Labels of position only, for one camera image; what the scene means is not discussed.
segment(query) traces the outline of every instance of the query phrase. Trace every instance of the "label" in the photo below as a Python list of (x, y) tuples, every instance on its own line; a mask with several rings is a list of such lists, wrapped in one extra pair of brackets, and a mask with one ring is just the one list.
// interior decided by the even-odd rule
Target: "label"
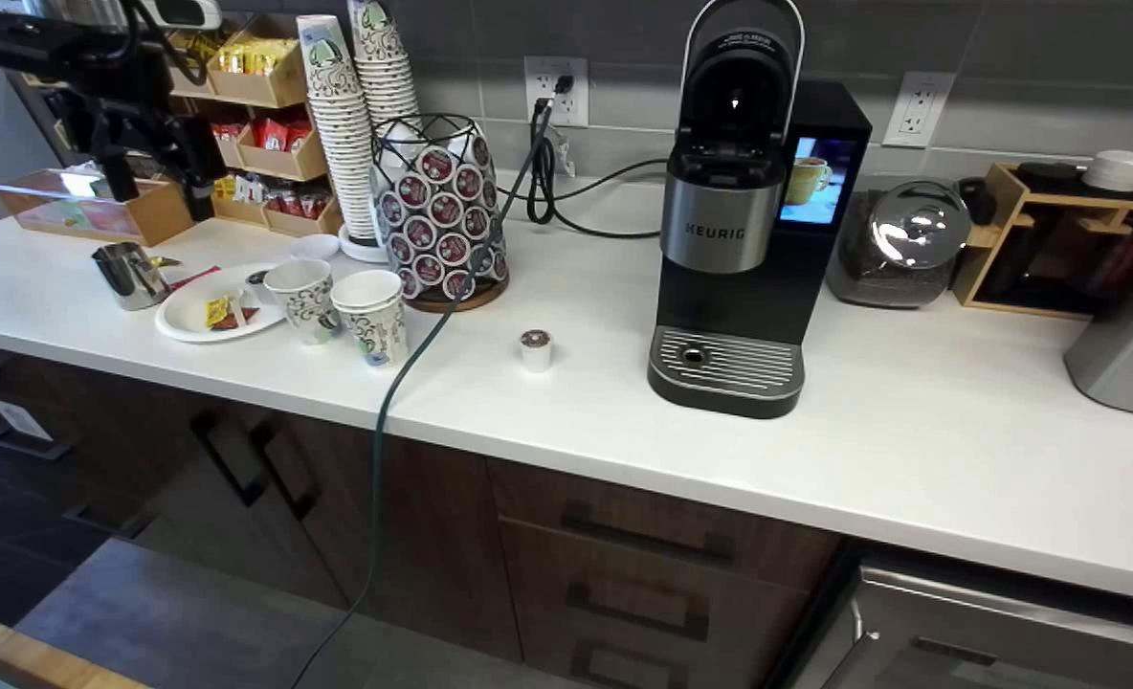
[(0, 400), (0, 416), (9, 421), (9, 429), (53, 446), (53, 438), (38, 426), (38, 416), (28, 407)]

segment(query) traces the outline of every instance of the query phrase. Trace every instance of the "stainless steel dishwasher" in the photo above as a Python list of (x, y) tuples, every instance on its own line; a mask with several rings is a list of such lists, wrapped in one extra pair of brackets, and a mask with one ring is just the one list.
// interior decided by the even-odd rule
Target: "stainless steel dishwasher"
[(1133, 600), (1104, 595), (867, 560), (824, 619), (789, 689), (1133, 689)]

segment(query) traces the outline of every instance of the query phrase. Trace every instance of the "white countertop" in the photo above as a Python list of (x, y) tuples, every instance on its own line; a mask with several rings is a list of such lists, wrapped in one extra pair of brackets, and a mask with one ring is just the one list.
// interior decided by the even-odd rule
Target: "white countertop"
[[(114, 309), (92, 240), (0, 221), (0, 349), (323, 421), (374, 421), (392, 370), (354, 349), (178, 343)], [(207, 221), (187, 263), (275, 259), (289, 239)], [(646, 388), (653, 240), (512, 226), (512, 286), (465, 314), (405, 378), (394, 433), (757, 518), (1133, 595), (1133, 416), (1068, 382), (1078, 320), (961, 309), (886, 314), (819, 299), (795, 412), (742, 421)], [(558, 364), (528, 375), (518, 333)]]

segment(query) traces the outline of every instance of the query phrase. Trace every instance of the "black coffee maker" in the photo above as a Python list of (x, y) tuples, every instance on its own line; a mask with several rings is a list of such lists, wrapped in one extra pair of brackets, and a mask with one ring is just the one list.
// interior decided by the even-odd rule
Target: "black coffee maker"
[(683, 407), (789, 412), (805, 388), (800, 341), (858, 181), (870, 120), (844, 86), (800, 86), (795, 49), (738, 28), (683, 65), (683, 123), (662, 212), (662, 283), (650, 388)]

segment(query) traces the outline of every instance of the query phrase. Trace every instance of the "electrical outlet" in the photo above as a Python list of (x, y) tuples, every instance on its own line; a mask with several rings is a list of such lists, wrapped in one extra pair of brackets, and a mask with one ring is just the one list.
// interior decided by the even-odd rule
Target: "electrical outlet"
[(526, 98), (528, 114), (537, 98), (553, 98), (555, 128), (588, 128), (588, 60), (587, 59), (526, 59)]
[(896, 98), (896, 114), (886, 128), (886, 146), (928, 151), (942, 123), (948, 87), (952, 72), (906, 72)]

